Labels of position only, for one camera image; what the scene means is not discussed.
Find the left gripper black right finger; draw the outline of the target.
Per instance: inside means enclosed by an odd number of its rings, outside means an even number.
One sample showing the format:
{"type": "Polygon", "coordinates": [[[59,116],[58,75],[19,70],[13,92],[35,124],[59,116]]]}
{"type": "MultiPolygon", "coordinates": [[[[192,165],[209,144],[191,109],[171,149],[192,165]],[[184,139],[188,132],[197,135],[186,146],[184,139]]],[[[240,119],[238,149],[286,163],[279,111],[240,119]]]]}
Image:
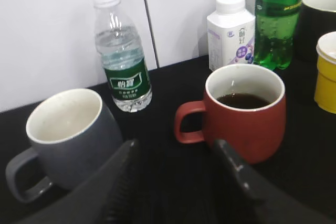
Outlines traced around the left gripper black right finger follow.
{"type": "Polygon", "coordinates": [[[244,223],[265,223],[265,201],[253,191],[248,181],[248,164],[225,140],[215,140],[213,152],[221,165],[224,180],[230,184],[233,219],[242,218],[244,223]]]}

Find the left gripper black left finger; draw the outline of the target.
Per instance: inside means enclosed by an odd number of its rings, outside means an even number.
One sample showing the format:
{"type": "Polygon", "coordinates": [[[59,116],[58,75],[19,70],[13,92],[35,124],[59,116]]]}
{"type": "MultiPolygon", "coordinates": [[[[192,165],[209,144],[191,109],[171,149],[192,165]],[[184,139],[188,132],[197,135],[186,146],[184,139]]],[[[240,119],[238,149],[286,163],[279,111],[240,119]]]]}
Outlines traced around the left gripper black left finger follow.
{"type": "Polygon", "coordinates": [[[102,223],[131,223],[139,180],[139,141],[133,139],[127,158],[107,195],[102,223]]]}

